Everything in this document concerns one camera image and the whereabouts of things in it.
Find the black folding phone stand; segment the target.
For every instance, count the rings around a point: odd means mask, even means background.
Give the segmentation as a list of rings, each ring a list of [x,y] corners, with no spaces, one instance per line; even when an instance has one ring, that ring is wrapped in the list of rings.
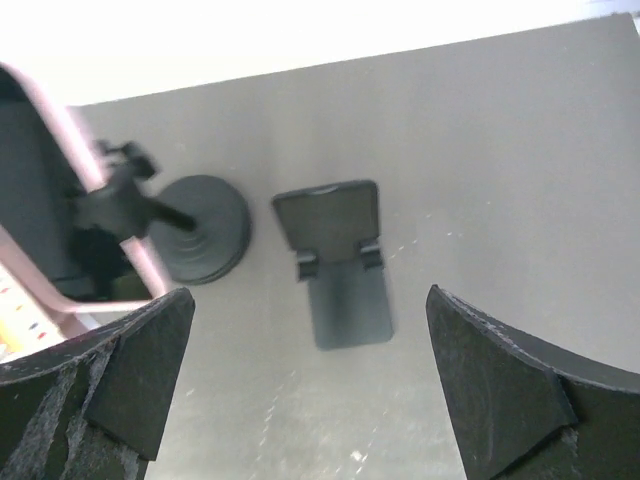
[[[283,192],[271,205],[295,253],[297,279],[307,285],[316,346],[328,351],[391,340],[377,183]]]

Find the pink case smartphone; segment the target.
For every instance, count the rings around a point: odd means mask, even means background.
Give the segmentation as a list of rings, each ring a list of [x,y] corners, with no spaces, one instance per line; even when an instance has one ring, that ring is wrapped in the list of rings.
[[[1,64],[1,256],[58,314],[136,309],[169,290],[145,235],[119,240],[81,221],[109,168],[71,111],[15,64]]]

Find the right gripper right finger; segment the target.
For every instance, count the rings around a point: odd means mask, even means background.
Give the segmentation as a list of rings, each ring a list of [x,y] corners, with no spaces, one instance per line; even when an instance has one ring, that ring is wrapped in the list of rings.
[[[638,374],[506,325],[437,285],[425,308],[467,478],[638,478]]]

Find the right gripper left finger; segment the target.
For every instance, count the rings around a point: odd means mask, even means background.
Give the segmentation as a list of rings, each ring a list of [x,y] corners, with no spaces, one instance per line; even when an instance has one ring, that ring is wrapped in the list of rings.
[[[144,478],[159,453],[194,313],[181,287],[2,364],[2,478]]]

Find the black round-base phone stand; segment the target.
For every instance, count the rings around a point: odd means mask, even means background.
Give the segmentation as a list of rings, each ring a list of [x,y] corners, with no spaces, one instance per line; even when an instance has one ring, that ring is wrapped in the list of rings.
[[[180,284],[210,283],[238,265],[250,244],[252,220],[246,199],[231,183],[191,175],[149,196],[142,183],[157,169],[140,144],[100,140],[96,147],[101,156],[120,160],[108,167],[104,186],[78,200],[82,225],[119,241],[149,238],[169,277]]]

